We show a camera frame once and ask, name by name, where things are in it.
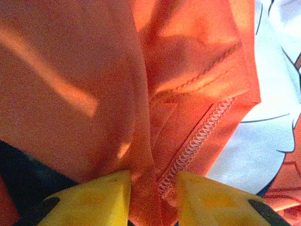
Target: white fabric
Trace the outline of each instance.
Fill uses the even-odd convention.
[[[296,22],[301,1],[270,5],[270,0],[258,1],[255,12],[262,102],[242,120],[206,176],[253,194],[276,176],[285,153],[294,150],[293,129],[301,112],[300,74],[294,66],[301,52],[301,23]]]

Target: orange shirt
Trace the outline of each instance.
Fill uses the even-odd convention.
[[[130,220],[173,225],[174,174],[260,102],[253,1],[2,5],[0,139],[77,182],[130,169]]]

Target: white zigzag stitch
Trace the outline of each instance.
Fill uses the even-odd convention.
[[[217,122],[233,104],[233,101],[233,98],[228,98],[219,102],[215,110],[208,116],[203,126],[197,131],[184,151],[175,159],[172,167],[168,170],[167,175],[159,182],[158,192],[161,198],[165,198],[173,187],[177,172],[187,169],[193,157],[198,152],[199,147],[207,139]]]

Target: black tip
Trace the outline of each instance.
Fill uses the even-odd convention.
[[[60,198],[52,197],[44,200],[40,206],[32,209],[13,226],[37,226],[39,222],[60,202]]]
[[[291,226],[279,214],[277,214],[270,206],[256,201],[248,200],[250,205],[267,221],[271,226]]]

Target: orange fabric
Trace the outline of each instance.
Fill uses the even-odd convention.
[[[287,153],[273,184],[263,197],[290,224],[301,221],[301,121],[294,129],[295,150]]]
[[[179,156],[204,131],[205,175],[260,101],[253,4],[4,2],[0,139],[78,182],[131,169],[130,220],[174,224]]]

